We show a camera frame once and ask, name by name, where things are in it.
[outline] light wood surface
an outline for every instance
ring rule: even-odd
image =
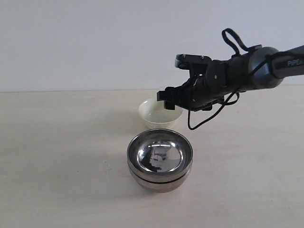
[[[304,86],[241,94],[195,131],[185,112],[176,131],[193,167],[165,194],[145,192],[126,162],[146,130],[138,106],[155,92],[0,94],[0,227],[303,226]]]

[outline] metal bowl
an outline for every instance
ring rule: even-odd
[[[129,171],[144,188],[168,192],[189,175],[193,150],[181,134],[169,129],[150,129],[132,139],[127,149]]]

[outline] stainless steel bowl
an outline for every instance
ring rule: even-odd
[[[190,142],[169,129],[142,132],[127,149],[131,175],[142,187],[155,192],[178,188],[190,173],[192,158]]]

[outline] white ceramic bowl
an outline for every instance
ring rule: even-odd
[[[183,113],[183,109],[175,106],[175,110],[164,108],[163,101],[150,98],[139,106],[139,116],[150,129],[173,129]]]

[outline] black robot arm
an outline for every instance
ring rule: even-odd
[[[231,42],[229,33],[246,51],[240,54]],[[273,47],[255,45],[246,47],[239,36],[230,28],[222,31],[224,41],[235,54],[229,60],[212,60],[208,56],[180,54],[175,67],[189,71],[189,79],[178,87],[167,87],[157,93],[157,100],[164,101],[166,109],[175,106],[188,110],[188,127],[194,130],[215,117],[224,106],[234,104],[239,94],[249,90],[275,88],[285,77],[304,75],[304,46],[280,52]],[[236,95],[237,99],[229,102]],[[209,119],[190,127],[190,111],[210,111],[214,104],[219,110]]]

